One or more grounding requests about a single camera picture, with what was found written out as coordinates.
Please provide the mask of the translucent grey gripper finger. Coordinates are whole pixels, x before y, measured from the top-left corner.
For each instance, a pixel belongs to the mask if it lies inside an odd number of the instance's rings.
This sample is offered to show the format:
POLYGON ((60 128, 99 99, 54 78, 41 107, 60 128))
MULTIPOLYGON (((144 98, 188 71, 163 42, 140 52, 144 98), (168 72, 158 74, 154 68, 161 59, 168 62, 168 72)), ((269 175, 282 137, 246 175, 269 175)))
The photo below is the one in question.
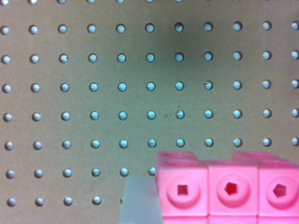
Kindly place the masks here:
POLYGON ((164 224, 153 177, 127 178, 119 224, 164 224))

